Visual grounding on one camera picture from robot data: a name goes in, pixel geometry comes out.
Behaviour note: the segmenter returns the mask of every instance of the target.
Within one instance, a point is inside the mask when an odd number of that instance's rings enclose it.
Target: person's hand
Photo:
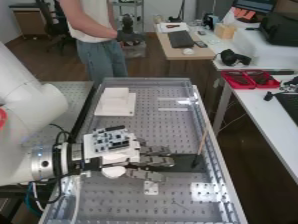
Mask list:
[[[110,29],[110,38],[116,39],[118,36],[118,32],[113,29]]]

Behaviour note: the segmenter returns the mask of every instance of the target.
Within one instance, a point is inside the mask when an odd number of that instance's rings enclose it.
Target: metal table surface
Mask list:
[[[68,100],[68,111],[52,122],[64,128],[65,131],[72,132],[77,118],[80,116],[86,98],[89,96],[93,82],[46,82],[57,87]],[[36,133],[29,140],[22,144],[24,147],[34,147],[44,145],[53,145],[56,135],[60,130],[48,125],[38,133]]]
[[[106,87],[129,87],[137,93],[134,117],[94,117],[94,108]],[[93,128],[125,125],[147,145],[169,146],[173,154],[194,155],[207,120],[197,89],[189,79],[106,79],[92,101],[77,136]],[[199,172],[163,172],[157,196],[143,195],[143,181],[121,177],[109,180],[97,172],[82,182],[80,196],[70,178],[64,179],[65,197],[46,206],[40,223],[234,223],[246,219],[210,130],[203,148]]]

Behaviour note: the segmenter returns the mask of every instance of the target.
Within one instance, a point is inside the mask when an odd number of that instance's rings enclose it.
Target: mouse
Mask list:
[[[194,54],[194,50],[193,50],[191,48],[185,48],[185,49],[183,49],[183,54],[185,54],[185,55]]]

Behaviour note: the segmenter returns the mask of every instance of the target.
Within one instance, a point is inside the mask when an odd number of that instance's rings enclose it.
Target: mounting hole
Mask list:
[[[48,161],[42,161],[41,166],[42,167],[48,167],[48,165],[49,165],[49,162]]]

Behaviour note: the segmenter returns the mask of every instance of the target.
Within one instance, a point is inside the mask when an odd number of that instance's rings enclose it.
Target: cabinet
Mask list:
[[[40,36],[46,35],[45,19],[42,17],[40,8],[33,4],[14,4],[9,6],[14,15],[21,35],[25,36]]]

